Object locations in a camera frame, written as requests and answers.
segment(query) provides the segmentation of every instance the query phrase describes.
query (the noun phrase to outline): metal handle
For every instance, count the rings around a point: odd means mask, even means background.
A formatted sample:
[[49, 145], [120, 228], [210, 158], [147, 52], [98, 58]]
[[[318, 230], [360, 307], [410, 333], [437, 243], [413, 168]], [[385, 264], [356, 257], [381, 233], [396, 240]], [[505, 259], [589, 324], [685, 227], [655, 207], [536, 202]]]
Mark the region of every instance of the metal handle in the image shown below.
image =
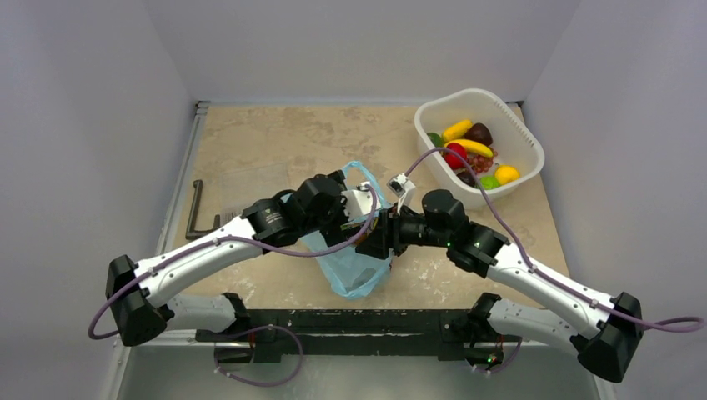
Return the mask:
[[194, 197], [192, 199], [192, 207], [189, 209], [189, 220], [187, 220], [187, 233], [185, 237], [187, 240], [195, 240], [202, 238], [211, 232], [219, 229], [221, 227], [221, 216], [216, 214], [213, 216], [213, 227], [211, 229], [197, 230], [197, 215], [199, 204], [201, 203], [201, 192], [203, 191], [203, 181], [197, 179], [193, 182], [194, 185]]

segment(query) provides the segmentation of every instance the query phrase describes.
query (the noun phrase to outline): white basket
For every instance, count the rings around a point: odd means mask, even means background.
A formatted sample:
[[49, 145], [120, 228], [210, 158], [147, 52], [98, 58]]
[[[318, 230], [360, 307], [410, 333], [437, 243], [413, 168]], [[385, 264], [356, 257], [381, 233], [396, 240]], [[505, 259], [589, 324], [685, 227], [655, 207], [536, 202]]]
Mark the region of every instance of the white basket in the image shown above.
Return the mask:
[[[491, 147], [499, 153], [495, 162], [512, 165], [520, 173], [519, 179], [488, 190], [491, 200], [511, 193], [518, 185], [540, 172], [545, 163], [545, 153], [538, 140], [505, 102], [482, 89], [462, 90], [418, 108], [415, 128], [418, 131], [420, 154], [434, 147], [427, 132], [441, 135], [444, 129], [464, 119], [486, 125], [494, 138]], [[481, 192], [459, 180], [438, 153], [427, 156], [425, 162], [439, 186], [449, 190], [465, 208], [479, 208], [486, 204]]]

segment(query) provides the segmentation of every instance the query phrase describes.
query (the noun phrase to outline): plastic bag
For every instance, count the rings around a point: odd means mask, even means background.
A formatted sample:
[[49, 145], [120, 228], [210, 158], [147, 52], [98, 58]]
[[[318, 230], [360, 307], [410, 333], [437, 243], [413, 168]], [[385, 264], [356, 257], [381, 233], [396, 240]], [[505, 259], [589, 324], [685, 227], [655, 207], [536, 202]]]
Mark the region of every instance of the plastic bag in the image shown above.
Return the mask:
[[[381, 208], [389, 208], [390, 204], [385, 201], [383, 191], [371, 172], [361, 164], [360, 161], [352, 161], [345, 167], [341, 168], [343, 174], [348, 177], [349, 171], [355, 168], [359, 170], [365, 178], [371, 182], [371, 186], [379, 195]], [[347, 187], [351, 188], [360, 182], [355, 182]], [[361, 217], [352, 223], [362, 223], [366, 217]], [[303, 243], [313, 252], [318, 252], [327, 249], [327, 244], [324, 241], [321, 233], [314, 232], [302, 237]], [[339, 296], [353, 300], [355, 298], [363, 298], [369, 295], [376, 286], [385, 280], [390, 275], [390, 263], [393, 260], [393, 251], [390, 250], [388, 258], [379, 260], [374, 257], [357, 254], [353, 246], [348, 246], [338, 252], [329, 254], [328, 256], [317, 257], [319, 266], [322, 268], [324, 276], [331, 283], [332, 290]]]

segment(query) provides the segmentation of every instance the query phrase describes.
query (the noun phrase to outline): white wall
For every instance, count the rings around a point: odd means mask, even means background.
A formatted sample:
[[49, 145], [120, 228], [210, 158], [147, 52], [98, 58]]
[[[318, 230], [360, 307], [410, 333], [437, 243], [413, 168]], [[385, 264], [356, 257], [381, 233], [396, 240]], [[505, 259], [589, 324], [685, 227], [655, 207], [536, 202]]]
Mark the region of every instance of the white wall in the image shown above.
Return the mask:
[[[525, 103], [569, 270], [707, 310], [707, 3], [585, 0]], [[704, 398], [707, 332], [647, 332], [622, 398]]]
[[145, 0], [198, 99], [524, 99], [579, 0]]
[[139, 0], [0, 2], [0, 398], [96, 398], [88, 322], [154, 251], [190, 103]]

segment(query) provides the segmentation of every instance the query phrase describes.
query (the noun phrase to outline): banana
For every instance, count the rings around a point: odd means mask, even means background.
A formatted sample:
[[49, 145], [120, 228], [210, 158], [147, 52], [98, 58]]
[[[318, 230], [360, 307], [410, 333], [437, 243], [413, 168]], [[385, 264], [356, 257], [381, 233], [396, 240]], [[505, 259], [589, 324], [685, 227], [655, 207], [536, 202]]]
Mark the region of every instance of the banana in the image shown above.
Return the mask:
[[447, 142], [444, 146], [448, 146], [450, 143], [457, 143], [462, 145], [464, 150], [466, 150], [469, 153], [474, 153], [478, 154], [479, 156], [483, 157], [488, 157], [491, 158], [494, 156], [494, 152], [488, 148], [487, 146], [484, 146], [483, 144], [479, 142], [475, 142], [473, 140], [468, 140], [468, 139], [456, 139], [456, 140], [451, 140]]
[[451, 127], [444, 129], [444, 132], [442, 132], [442, 140], [444, 140], [444, 142], [446, 143], [454, 139], [463, 138], [466, 131], [468, 131], [472, 125], [473, 123], [468, 119], [459, 121]]

